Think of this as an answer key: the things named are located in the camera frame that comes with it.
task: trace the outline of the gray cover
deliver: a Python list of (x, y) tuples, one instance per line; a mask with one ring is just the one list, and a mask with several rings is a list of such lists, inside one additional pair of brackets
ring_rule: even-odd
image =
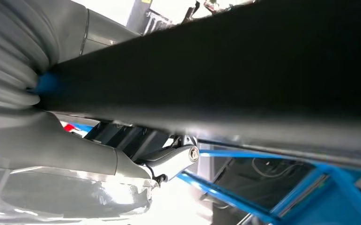
[[(118, 169), (125, 176), (149, 178), (113, 148), (68, 134), (53, 115), (32, 108), (39, 97), (26, 89), (36, 87), (37, 74), (80, 53), (86, 14), (85, 7), (69, 0), (0, 0), (0, 167), (102, 174)], [(125, 166), (117, 168), (118, 158)]]

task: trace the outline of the gray plastic panel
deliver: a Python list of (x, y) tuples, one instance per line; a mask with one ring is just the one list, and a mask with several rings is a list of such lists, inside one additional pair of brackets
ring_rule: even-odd
[(88, 54), (94, 51), (97, 51), (102, 48), (106, 48), (108, 45), (102, 44), (100, 42), (92, 41), (92, 40), (85, 40), (84, 44), (84, 50), (82, 51), (82, 54)]
[(123, 25), (89, 10), (87, 39), (105, 45), (115, 45), (139, 36), (139, 34), (133, 33)]

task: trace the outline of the blue metal frame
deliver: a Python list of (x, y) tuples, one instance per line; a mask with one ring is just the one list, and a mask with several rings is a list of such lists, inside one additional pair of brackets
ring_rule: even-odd
[(263, 207), (249, 201), (245, 201), (240, 197), (237, 197), (235, 194), (211, 183), (202, 178), (199, 178), (192, 173), (182, 172), (178, 178), (186, 181), (187, 183), (193, 185), (194, 187), (203, 190), (209, 193), (211, 196), (220, 199), (221, 201), (233, 206), (237, 207), (245, 212), (250, 212), (253, 215), (256, 215), (263, 221), (267, 223), (277, 224), (279, 219), (275, 216), (272, 216), (270, 212)]
[[(283, 158), (280, 155), (244, 150), (200, 150), (200, 153), (201, 156), (209, 157)], [(313, 164), (316, 169), (308, 174), (270, 212), (189, 172), (181, 173), (179, 178), (221, 201), (274, 225), (312, 225), (322, 222), (346, 225), (361, 224), (361, 192), (354, 185), (361, 177), (361, 171), (341, 169), (322, 163)], [(315, 188), (289, 213), (280, 217), (281, 212), (294, 204), (308, 188), (322, 179), (323, 175), (329, 177), (324, 181), (323, 187)]]

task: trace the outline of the blue beam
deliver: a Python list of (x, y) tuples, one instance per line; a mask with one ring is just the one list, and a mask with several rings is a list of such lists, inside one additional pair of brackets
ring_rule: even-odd
[(266, 223), (277, 224), (279, 219), (276, 216), (272, 216), (270, 212), (263, 207), (249, 202), (245, 199), (237, 197), (235, 194), (220, 188), (219, 186), (208, 182), (202, 178), (199, 178), (189, 172), (182, 172), (178, 175), (178, 178), (184, 180), (185, 182), (193, 185), (194, 187), (203, 190), (209, 195), (233, 206), (245, 212), (251, 213)]
[(354, 185), (355, 178), (340, 168), (333, 168), (331, 177), (337, 184), (339, 190), (346, 196), (346, 199), (361, 215), (361, 191)]
[(316, 182), (323, 175), (321, 170), (315, 169), (311, 171), (303, 180), (285, 196), (274, 208), (271, 213), (279, 216), (279, 214), (290, 204), (292, 204), (307, 188)]
[(256, 153), (247, 150), (206, 150), (201, 149), (199, 153), (203, 157), (230, 157), (230, 158), (283, 158), (281, 155)]

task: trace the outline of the wire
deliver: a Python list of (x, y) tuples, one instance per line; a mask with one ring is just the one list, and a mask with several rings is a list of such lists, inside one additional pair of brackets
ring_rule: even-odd
[(223, 210), (223, 209), (227, 209), (228, 207), (230, 207), (230, 205), (225, 205), (225, 206), (215, 205), (215, 207), (216, 207), (217, 209)]
[(278, 174), (269, 175), (269, 174), (266, 174), (266, 173), (264, 173), (264, 172), (262, 172), (261, 170), (258, 169), (258, 167), (257, 167), (256, 164), (255, 164), (255, 159), (256, 159), (256, 158), (253, 158), (253, 160), (252, 160), (252, 167), (253, 167), (253, 169), (255, 169), (255, 171), (256, 171), (258, 174), (260, 174), (260, 175), (262, 175), (262, 176), (264, 176), (264, 177), (269, 177), (269, 178), (280, 177), (280, 176), (282, 176), (286, 171), (288, 171), (288, 170), (292, 169), (294, 166), (298, 165), (298, 164), (290, 165), (288, 168), (286, 168), (285, 170), (283, 170), (282, 172), (280, 172), (280, 173), (278, 173)]

